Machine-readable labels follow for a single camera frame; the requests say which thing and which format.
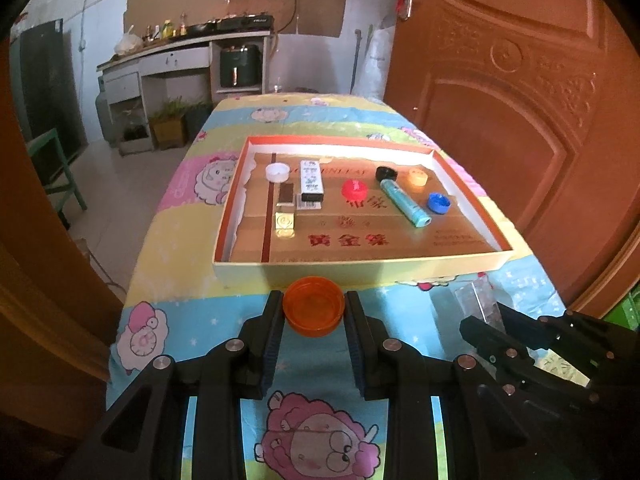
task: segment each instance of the cardboard box tray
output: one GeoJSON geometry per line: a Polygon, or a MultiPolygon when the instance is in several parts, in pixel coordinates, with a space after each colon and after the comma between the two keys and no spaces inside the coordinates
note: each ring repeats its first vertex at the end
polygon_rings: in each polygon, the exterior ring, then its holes
{"type": "Polygon", "coordinates": [[[351,137],[249,137],[232,179],[216,239],[213,266],[223,284],[260,280],[283,287],[304,276],[324,276],[341,286],[377,285],[493,270],[513,253],[504,235],[462,179],[429,148],[351,137]],[[289,181],[300,192],[300,160],[321,163],[324,201],[320,210],[297,210],[294,236],[274,229],[278,184],[264,168],[290,165],[289,181]],[[430,192],[448,194],[450,211],[431,214],[415,228],[375,180],[377,166],[396,168],[398,184],[419,204],[430,192]],[[429,175],[411,186],[409,168],[429,175]],[[367,199],[350,203],[341,195],[348,178],[369,188],[367,199]]]}

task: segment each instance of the clear plastic bag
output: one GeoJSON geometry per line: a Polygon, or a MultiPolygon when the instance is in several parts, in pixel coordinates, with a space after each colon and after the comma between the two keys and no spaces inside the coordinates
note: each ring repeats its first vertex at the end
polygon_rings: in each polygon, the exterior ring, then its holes
{"type": "Polygon", "coordinates": [[[129,52],[132,52],[133,50],[136,50],[137,48],[141,48],[142,47],[142,40],[137,37],[135,34],[132,34],[131,31],[133,30],[133,25],[131,25],[129,27],[129,31],[125,32],[122,35],[121,40],[116,43],[116,46],[113,48],[115,53],[118,54],[118,56],[124,56],[125,54],[128,54],[129,52]]]}
{"type": "Polygon", "coordinates": [[[475,316],[487,325],[504,332],[502,316],[486,276],[478,277],[471,283],[461,286],[454,295],[462,307],[464,317],[475,316]]]}
{"type": "Polygon", "coordinates": [[[384,96],[395,31],[395,27],[374,31],[364,62],[358,64],[353,95],[376,99],[384,96]]]}

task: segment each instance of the wooden planter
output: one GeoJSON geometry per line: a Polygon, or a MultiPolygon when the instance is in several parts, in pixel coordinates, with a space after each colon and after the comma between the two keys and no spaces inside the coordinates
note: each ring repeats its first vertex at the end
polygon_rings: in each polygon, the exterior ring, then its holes
{"type": "Polygon", "coordinates": [[[184,115],[172,119],[152,120],[150,126],[161,150],[181,148],[187,142],[184,115]]]}

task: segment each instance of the drawer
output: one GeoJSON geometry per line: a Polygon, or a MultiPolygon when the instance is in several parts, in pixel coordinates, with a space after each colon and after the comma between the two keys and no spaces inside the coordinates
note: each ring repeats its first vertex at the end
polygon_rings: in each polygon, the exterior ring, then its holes
{"type": "Polygon", "coordinates": [[[106,81],[104,83],[104,91],[107,94],[107,102],[110,105],[138,97],[140,95],[138,73],[134,72],[133,74],[106,81]]]}
{"type": "Polygon", "coordinates": [[[140,75],[161,74],[209,66],[209,47],[185,48],[143,57],[138,63],[140,75]]]}
{"type": "Polygon", "coordinates": [[[113,81],[119,77],[122,77],[127,74],[132,74],[138,71],[138,60],[133,59],[132,61],[127,61],[121,63],[120,65],[116,65],[112,68],[107,68],[102,71],[102,79],[104,82],[113,81]]]}

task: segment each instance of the teal cylindrical container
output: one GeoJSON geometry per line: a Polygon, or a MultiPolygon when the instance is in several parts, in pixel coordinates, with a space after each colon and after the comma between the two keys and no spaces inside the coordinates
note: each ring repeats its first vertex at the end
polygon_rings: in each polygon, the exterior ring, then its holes
{"type": "Polygon", "coordinates": [[[422,209],[414,199],[404,192],[395,180],[386,178],[380,182],[380,188],[398,206],[409,221],[416,227],[424,227],[431,222],[431,217],[422,209]]]}

